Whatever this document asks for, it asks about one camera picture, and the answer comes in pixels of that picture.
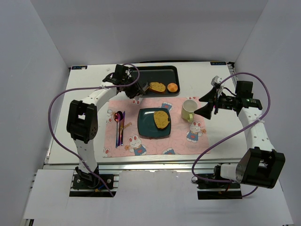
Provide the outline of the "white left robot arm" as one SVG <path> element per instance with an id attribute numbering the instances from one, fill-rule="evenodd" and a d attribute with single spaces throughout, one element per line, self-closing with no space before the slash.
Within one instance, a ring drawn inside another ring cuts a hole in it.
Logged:
<path id="1" fill-rule="evenodd" d="M 120 92 L 130 99 L 144 95 L 139 78 L 140 71 L 133 64 L 116 65 L 115 72 L 107 75 L 99 87 L 92 88 L 90 95 L 70 103 L 67 132 L 77 147 L 79 172 L 96 173 L 98 167 L 93 142 L 98 132 L 98 111 Z"/>

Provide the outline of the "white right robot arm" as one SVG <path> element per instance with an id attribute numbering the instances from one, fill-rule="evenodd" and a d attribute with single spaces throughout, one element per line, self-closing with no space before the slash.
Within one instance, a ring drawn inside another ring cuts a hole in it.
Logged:
<path id="1" fill-rule="evenodd" d="M 262 105 L 254 99 L 251 81 L 238 81 L 234 96 L 224 94 L 218 76 L 211 81 L 213 88 L 199 99 L 206 105 L 194 113 L 210 119 L 220 109 L 233 110 L 243 126 L 247 152 L 239 163 L 221 163 L 207 180 L 217 183 L 235 182 L 272 189 L 285 163 L 285 156 L 275 150 L 268 138 L 263 120 Z"/>

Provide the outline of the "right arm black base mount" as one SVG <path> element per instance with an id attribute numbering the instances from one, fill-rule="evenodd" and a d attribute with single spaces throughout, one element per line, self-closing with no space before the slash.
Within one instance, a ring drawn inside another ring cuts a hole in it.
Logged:
<path id="1" fill-rule="evenodd" d="M 242 199 L 240 184 L 220 183 L 200 180 L 193 176 L 191 182 L 197 185 L 199 200 L 234 200 Z"/>

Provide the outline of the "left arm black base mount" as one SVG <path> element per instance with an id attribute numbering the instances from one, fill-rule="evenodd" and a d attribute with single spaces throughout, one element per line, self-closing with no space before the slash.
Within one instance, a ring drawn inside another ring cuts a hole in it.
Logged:
<path id="1" fill-rule="evenodd" d="M 71 188 L 69 192 L 70 197 L 110 197 L 111 193 L 116 194 L 117 191 L 117 175 L 114 174 L 99 174 L 97 172 L 98 168 L 94 171 L 102 178 L 99 178 L 91 173 L 85 173 L 79 170 L 78 167 L 75 168 L 72 180 Z"/>

